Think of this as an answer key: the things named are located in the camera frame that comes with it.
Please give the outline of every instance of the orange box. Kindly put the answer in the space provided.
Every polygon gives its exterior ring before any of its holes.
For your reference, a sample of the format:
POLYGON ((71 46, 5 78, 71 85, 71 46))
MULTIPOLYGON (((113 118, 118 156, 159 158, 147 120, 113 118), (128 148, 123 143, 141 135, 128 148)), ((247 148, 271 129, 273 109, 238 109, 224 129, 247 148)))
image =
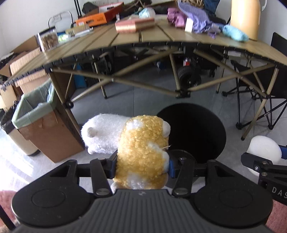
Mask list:
POLYGON ((76 20, 77 25, 82 23, 88 24, 90 27, 106 24, 111 21, 116 14, 123 11, 124 3, 113 3, 105 6, 99 7, 99 13, 94 15, 89 15, 76 20))

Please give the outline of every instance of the ribbed black surface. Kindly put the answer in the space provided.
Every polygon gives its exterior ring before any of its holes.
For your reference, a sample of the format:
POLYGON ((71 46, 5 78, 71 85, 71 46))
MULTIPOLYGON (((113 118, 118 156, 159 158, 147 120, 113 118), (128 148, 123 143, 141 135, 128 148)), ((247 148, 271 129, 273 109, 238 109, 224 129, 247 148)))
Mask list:
POLYGON ((97 199, 79 220, 50 229, 19 226, 16 233, 270 233, 265 226, 232 230, 202 219, 185 199, 171 197, 167 190, 118 190, 97 199))

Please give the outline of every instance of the trash bin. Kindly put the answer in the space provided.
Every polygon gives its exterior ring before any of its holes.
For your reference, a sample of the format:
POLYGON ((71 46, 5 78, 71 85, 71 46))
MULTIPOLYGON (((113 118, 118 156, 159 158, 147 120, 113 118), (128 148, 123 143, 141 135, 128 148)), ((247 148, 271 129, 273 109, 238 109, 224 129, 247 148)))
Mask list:
POLYGON ((84 150, 82 139, 59 101, 51 80, 22 95, 12 123, 53 162, 84 150))
POLYGON ((34 146, 31 141, 26 140, 11 122, 17 103, 18 102, 15 102, 14 105, 4 113, 0 120, 0 126, 26 155, 37 155, 40 152, 38 148, 34 146))
POLYGON ((158 117, 170 124, 170 150, 189 152, 197 163, 216 159, 226 143, 226 132, 220 119, 208 109, 189 103, 168 106, 158 117))

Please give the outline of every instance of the black cylinder bin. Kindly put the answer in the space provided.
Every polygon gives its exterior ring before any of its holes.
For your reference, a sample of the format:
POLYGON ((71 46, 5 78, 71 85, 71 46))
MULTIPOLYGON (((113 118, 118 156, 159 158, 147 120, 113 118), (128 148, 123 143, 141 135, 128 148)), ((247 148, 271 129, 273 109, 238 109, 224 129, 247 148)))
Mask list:
POLYGON ((157 116, 170 124, 169 150, 185 150, 197 163, 216 159, 225 147, 226 132, 222 122, 202 106, 175 104, 164 108, 157 116))

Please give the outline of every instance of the tiled floor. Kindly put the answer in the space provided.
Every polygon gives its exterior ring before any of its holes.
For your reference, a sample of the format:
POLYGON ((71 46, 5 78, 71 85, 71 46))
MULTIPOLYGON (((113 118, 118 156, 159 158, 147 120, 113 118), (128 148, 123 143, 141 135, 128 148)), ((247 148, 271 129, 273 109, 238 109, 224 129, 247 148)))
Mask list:
MULTIPOLYGON (((155 84, 171 90, 175 89, 174 78, 171 69, 160 71, 154 66, 144 67, 129 75, 130 79, 155 84)), ((206 75, 202 76, 202 82, 210 80, 206 75)), ((220 91, 227 91, 235 86, 235 81, 223 83, 220 91)), ((240 162, 240 156, 249 146, 250 140, 255 135, 266 135, 278 144, 286 145, 287 132, 287 111, 277 123, 274 130, 267 128, 266 119, 261 119, 251 130, 245 141, 241 141, 243 130, 237 130, 237 98, 236 95, 223 97, 215 93, 215 86, 191 94, 191 98, 175 99, 170 96, 152 92, 149 90, 112 84, 106 87, 108 99, 105 100, 100 90, 75 102, 72 109, 79 124, 84 124, 89 118, 99 113, 114 113, 125 116, 137 116, 142 114, 154 115, 161 109, 175 103, 188 102, 196 103, 214 112, 225 126, 227 141, 225 149, 218 157, 218 160, 235 171, 243 174, 253 181, 257 178, 252 175, 240 162)), ((250 94, 241 95, 241 116, 242 122, 252 119, 259 107, 259 101, 253 101, 250 94)), ((94 154, 89 155, 87 151, 78 153, 71 159, 78 160, 78 163, 89 163, 90 160, 98 157, 108 157, 109 155, 94 154)), ((19 190, 26 184, 47 173, 59 164, 54 164, 45 155, 40 154, 35 157, 27 157, 21 152, 11 139, 0 131, 0 189, 19 190)), ((80 185, 87 191, 92 191, 89 178, 82 178, 80 185)), ((202 180, 198 179, 194 187, 202 186, 202 180)))

